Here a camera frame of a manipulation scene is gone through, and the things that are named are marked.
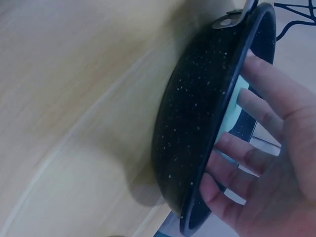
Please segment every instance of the black wire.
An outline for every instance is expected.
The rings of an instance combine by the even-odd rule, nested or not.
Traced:
[[[275,7],[279,7],[285,10],[288,10],[290,12],[293,12],[297,15],[300,15],[302,17],[305,17],[309,20],[312,20],[313,22],[306,22],[306,21],[291,21],[290,23],[288,23],[282,30],[282,32],[278,35],[278,37],[276,38],[277,41],[279,41],[280,39],[282,39],[285,34],[288,32],[288,30],[295,25],[305,25],[305,26],[316,26],[316,17],[314,14],[314,9],[316,9],[315,6],[313,6],[313,2],[312,0],[308,1],[308,5],[295,5],[295,4],[283,4],[283,3],[275,3]],[[308,8],[310,11],[310,15],[307,15],[305,13],[302,13],[300,11],[294,10],[290,7],[300,7],[300,8]]]

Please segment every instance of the pan handle rivet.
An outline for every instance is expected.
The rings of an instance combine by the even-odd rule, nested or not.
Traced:
[[[231,19],[225,19],[224,21],[221,22],[221,26],[228,26],[232,23]]]

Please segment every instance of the finger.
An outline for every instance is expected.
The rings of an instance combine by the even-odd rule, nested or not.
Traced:
[[[238,104],[258,121],[278,142],[283,141],[283,120],[271,109],[270,105],[252,91],[242,88]]]
[[[206,172],[245,200],[251,197],[253,187],[258,179],[256,176],[242,171],[214,151],[208,160]]]
[[[246,57],[241,75],[284,120],[313,103],[308,89],[255,55]]]
[[[276,158],[229,133],[221,136],[215,148],[257,175],[262,175]]]
[[[225,196],[207,173],[200,185],[201,196],[210,210],[231,228],[236,229],[243,206]]]

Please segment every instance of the wooden table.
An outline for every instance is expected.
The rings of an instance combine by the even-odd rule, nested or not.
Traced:
[[[244,0],[3,0],[0,237],[149,237],[150,166],[184,46]]]

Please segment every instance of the frying pan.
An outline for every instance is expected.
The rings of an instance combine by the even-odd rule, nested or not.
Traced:
[[[186,237],[211,213],[198,189],[216,140],[240,114],[236,100],[240,88],[248,87],[239,76],[247,51],[273,63],[275,12],[268,3],[257,4],[258,0],[247,0],[243,10],[228,12],[192,39],[160,104],[152,163],[161,193],[180,218]],[[226,188],[218,185],[224,192]]]

